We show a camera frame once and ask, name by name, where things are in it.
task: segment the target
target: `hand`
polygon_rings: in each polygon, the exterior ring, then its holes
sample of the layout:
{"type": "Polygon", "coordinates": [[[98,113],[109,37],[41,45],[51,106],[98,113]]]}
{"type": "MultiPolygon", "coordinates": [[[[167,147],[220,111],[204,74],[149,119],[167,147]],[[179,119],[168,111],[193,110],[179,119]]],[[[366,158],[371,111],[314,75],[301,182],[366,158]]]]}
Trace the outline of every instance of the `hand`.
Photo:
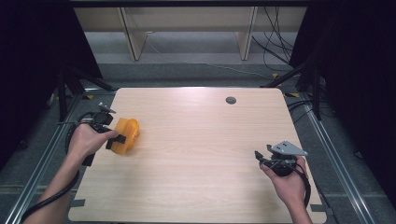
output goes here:
{"type": "MultiPolygon", "coordinates": [[[[303,167],[304,173],[306,173],[305,159],[303,157],[297,156],[297,164],[303,167]]],[[[287,207],[304,205],[304,181],[296,172],[292,172],[287,176],[278,176],[266,165],[262,165],[261,168],[270,177],[277,196],[287,207]]],[[[299,166],[296,166],[296,169],[301,172],[303,171],[299,166]]]]}
{"type": "Polygon", "coordinates": [[[82,162],[87,156],[99,150],[105,141],[117,135],[116,131],[97,133],[90,125],[80,124],[70,140],[67,157],[73,157],[82,162]]]}

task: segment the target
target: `wooden tabletop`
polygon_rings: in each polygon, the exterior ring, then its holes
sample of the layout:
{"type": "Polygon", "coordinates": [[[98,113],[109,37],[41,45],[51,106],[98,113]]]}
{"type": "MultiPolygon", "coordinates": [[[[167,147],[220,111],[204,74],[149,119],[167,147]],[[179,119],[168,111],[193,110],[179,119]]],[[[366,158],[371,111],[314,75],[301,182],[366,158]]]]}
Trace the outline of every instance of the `wooden tabletop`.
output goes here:
{"type": "MultiPolygon", "coordinates": [[[[254,151],[288,140],[300,147],[278,89],[136,88],[118,90],[111,108],[137,119],[126,156],[101,148],[72,207],[73,221],[291,223],[254,151]],[[228,104],[233,97],[235,104],[228,104]]],[[[321,204],[311,179],[310,204],[321,204]]],[[[323,212],[308,213],[316,223],[323,212]]]]}

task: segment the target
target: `floor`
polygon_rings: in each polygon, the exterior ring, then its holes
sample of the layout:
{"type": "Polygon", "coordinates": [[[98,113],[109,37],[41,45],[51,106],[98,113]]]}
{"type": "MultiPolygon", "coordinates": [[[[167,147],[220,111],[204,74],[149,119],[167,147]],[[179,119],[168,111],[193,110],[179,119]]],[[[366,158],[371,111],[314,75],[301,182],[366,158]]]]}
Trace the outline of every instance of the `floor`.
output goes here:
{"type": "MultiPolygon", "coordinates": [[[[122,33],[87,33],[86,36],[103,72],[104,81],[118,87],[257,88],[264,83],[264,80],[271,80],[276,74],[282,75],[290,70],[289,66],[269,53],[265,54],[264,64],[263,50],[255,42],[251,43],[248,60],[241,61],[233,33],[150,33],[143,54],[137,62],[130,60],[122,33]]],[[[267,40],[263,33],[254,36],[258,42],[266,44],[267,40]]],[[[296,34],[282,34],[282,37],[291,44],[295,36],[296,34]]],[[[268,45],[268,48],[286,59],[283,49],[273,44],[268,45]]],[[[297,80],[298,76],[288,80],[279,88],[285,93],[295,93],[294,85],[297,80]]],[[[87,89],[95,88],[90,83],[84,85],[87,89]]],[[[100,102],[111,105],[114,98],[114,92],[93,91],[93,95],[91,99],[84,97],[78,102],[72,117],[95,109],[100,102]]],[[[305,98],[309,98],[309,91],[300,94],[299,97],[285,97],[285,101],[287,104],[292,104],[305,98]]],[[[394,223],[395,209],[376,183],[364,159],[353,153],[356,148],[339,123],[336,112],[325,102],[325,92],[322,94],[322,100],[320,109],[322,121],[315,119],[309,104],[301,104],[294,109],[291,106],[290,115],[302,146],[309,153],[307,161],[313,174],[311,184],[317,184],[322,191],[322,201],[328,202],[326,223],[394,223]],[[356,203],[357,200],[361,200],[367,207],[363,209],[366,209],[366,212],[360,211],[361,204],[356,203]]],[[[15,152],[6,168],[0,173],[1,223],[7,221],[13,205],[20,198],[23,186],[28,183],[43,152],[52,142],[52,135],[58,131],[58,116],[59,109],[55,99],[49,109],[43,111],[41,119],[26,139],[28,148],[15,152]]],[[[57,145],[52,146],[56,149],[49,156],[48,168],[44,167],[45,172],[37,184],[32,202],[43,192],[62,162],[63,144],[62,137],[57,145]]]]}

